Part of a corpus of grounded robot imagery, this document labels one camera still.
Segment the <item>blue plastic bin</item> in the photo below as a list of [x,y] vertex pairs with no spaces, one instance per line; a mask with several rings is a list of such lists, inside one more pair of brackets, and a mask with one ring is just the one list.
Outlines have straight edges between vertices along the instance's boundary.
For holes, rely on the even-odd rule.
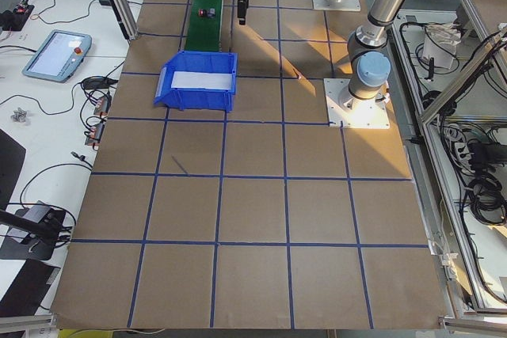
[[179,51],[162,67],[155,104],[168,108],[230,112],[236,94],[238,55]]

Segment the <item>green conveyor belt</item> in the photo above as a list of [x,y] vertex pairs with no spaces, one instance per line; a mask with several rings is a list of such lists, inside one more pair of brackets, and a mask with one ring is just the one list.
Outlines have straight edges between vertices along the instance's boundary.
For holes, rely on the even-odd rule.
[[219,51],[223,0],[193,0],[186,51]]

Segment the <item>teach pendant tablet near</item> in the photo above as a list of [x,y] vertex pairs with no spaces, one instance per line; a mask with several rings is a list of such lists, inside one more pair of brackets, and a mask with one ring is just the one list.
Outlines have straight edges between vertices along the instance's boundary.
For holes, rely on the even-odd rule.
[[52,82],[65,82],[77,70],[92,45],[88,34],[53,30],[29,60],[22,74]]

